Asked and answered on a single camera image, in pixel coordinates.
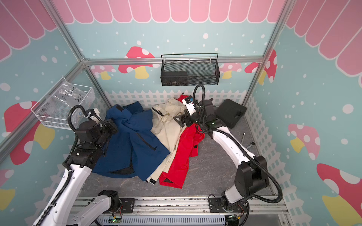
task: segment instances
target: wire basket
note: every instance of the wire basket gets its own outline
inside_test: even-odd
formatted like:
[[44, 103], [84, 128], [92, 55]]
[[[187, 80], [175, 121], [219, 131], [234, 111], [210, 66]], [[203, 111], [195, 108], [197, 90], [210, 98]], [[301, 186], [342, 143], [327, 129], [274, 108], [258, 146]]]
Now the wire basket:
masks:
[[[58, 81], [58, 88], [53, 92], [57, 93], [60, 86], [62, 85], [62, 81]], [[96, 96], [94, 94], [94, 90], [92, 87], [83, 86], [73, 84], [78, 89], [86, 92], [86, 95], [79, 103], [84, 107], [84, 109], [88, 110]], [[32, 108], [31, 111], [35, 114], [35, 116], [39, 119], [39, 121], [47, 127], [54, 127], [59, 129], [71, 129], [68, 125], [68, 113], [72, 107], [63, 104], [57, 101], [51, 101], [49, 98], [45, 98], [47, 95], [52, 95], [53, 93], [46, 93]], [[75, 128], [79, 126], [79, 124], [85, 119], [80, 108], [76, 109], [72, 114], [72, 123]]]
[[164, 54], [161, 58], [162, 86], [219, 84], [218, 54]]

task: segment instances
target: beige jacket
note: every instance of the beige jacket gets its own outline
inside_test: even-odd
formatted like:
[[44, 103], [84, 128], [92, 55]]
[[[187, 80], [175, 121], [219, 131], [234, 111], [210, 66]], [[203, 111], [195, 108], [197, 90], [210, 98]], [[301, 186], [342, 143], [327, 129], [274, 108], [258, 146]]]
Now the beige jacket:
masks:
[[178, 142], [182, 132], [186, 129], [186, 126], [181, 127], [174, 119], [174, 116], [184, 114], [186, 106], [180, 101], [174, 98], [169, 99], [166, 103], [156, 105], [154, 109], [163, 114], [156, 113], [154, 110], [152, 123], [153, 127], [151, 132], [160, 140], [160, 142], [170, 151], [170, 154], [166, 156], [163, 162], [157, 167], [157, 169], [148, 177], [147, 181], [151, 179], [157, 181], [161, 173], [168, 172], [171, 167], [172, 161], [175, 158]]

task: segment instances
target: jacket zipper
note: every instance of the jacket zipper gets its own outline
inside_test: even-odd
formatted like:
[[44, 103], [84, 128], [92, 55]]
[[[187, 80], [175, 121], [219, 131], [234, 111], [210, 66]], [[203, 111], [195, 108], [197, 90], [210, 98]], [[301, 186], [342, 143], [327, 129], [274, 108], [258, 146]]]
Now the jacket zipper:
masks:
[[141, 135], [140, 135], [139, 133], [136, 133], [136, 134], [137, 134], [137, 136], [138, 136], [139, 138], [141, 138], [141, 140], [142, 140], [149, 148], [151, 148], [152, 150], [156, 151], [157, 146], [156, 146], [156, 147], [152, 147], [149, 143], [147, 143], [147, 141], [146, 141], [145, 139], [143, 139], [143, 137], [141, 137]]

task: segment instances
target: clothing pile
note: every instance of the clothing pile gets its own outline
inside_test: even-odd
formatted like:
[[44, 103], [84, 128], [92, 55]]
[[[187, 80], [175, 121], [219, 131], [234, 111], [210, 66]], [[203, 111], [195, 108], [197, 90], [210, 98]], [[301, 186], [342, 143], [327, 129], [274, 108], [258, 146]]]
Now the clothing pile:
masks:
[[198, 144], [205, 135], [196, 125], [181, 127], [174, 116], [184, 114], [182, 100], [169, 99], [144, 111], [139, 102], [113, 106], [106, 119], [112, 119], [119, 132], [104, 147], [93, 172], [112, 178], [138, 176], [141, 180], [182, 188], [189, 169], [189, 157], [198, 155]]

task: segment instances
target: white wire basket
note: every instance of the white wire basket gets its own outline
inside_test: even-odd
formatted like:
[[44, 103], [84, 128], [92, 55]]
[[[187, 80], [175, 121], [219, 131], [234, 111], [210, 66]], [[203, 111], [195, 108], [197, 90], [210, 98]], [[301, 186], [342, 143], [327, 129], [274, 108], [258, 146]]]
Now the white wire basket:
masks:
[[[47, 95], [52, 95], [53, 93], [57, 93], [58, 90], [61, 88], [60, 85], [62, 84], [61, 80], [65, 80], [65, 78], [61, 78], [57, 84], [58, 88], [49, 94], [47, 92], [32, 108], [31, 111], [35, 114], [35, 116], [39, 119], [39, 121], [47, 127], [54, 127], [59, 129], [71, 129], [68, 125], [68, 113], [71, 109], [70, 106], [63, 104], [57, 101], [51, 101], [49, 98], [45, 98]], [[92, 87], [83, 86], [78, 84], [73, 84], [78, 89], [86, 92], [86, 95], [81, 100], [80, 105], [84, 107], [85, 110], [88, 110], [93, 101], [95, 100], [96, 96], [94, 94], [94, 90]], [[76, 109], [72, 114], [72, 123], [75, 128], [79, 126], [82, 120], [85, 117], [80, 108]]]

